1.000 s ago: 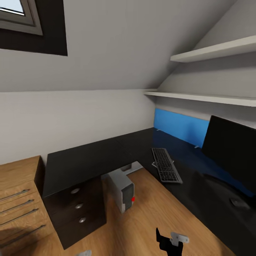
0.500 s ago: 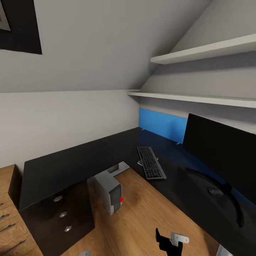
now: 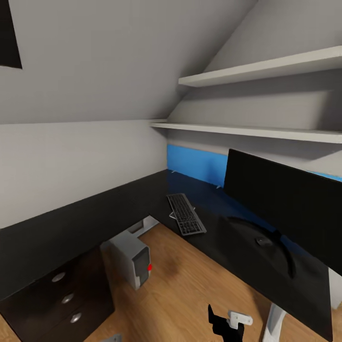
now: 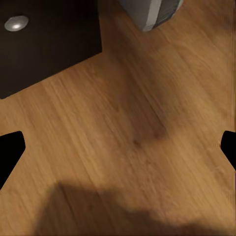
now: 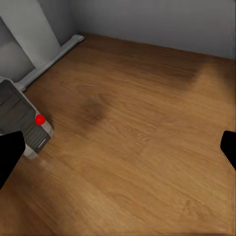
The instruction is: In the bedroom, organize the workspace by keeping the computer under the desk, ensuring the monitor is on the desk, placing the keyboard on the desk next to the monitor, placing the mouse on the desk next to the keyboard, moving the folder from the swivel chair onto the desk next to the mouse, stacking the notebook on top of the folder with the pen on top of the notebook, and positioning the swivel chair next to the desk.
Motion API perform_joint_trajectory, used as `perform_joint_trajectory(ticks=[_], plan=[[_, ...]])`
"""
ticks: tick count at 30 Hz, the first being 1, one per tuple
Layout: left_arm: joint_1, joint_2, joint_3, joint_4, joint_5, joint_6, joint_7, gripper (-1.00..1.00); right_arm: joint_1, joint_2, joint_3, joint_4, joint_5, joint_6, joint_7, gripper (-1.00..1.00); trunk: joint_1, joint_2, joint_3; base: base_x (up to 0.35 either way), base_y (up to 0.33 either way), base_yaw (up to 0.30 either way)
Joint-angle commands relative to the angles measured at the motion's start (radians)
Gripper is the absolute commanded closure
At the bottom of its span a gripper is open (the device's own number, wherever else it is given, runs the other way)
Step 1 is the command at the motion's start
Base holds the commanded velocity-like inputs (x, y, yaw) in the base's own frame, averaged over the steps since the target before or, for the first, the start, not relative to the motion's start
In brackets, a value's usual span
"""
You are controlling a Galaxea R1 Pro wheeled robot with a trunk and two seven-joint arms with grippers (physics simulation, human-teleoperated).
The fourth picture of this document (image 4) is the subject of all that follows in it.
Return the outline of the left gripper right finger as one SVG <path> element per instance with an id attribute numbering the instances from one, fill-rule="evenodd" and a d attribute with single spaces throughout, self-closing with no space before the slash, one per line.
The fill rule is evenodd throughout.
<path id="1" fill-rule="evenodd" d="M 236 133 L 224 131 L 220 148 L 236 170 Z"/>

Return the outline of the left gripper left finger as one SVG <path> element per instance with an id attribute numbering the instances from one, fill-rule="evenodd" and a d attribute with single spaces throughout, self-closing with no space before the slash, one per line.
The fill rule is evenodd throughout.
<path id="1" fill-rule="evenodd" d="M 0 136 L 0 190 L 26 149 L 21 131 Z"/>

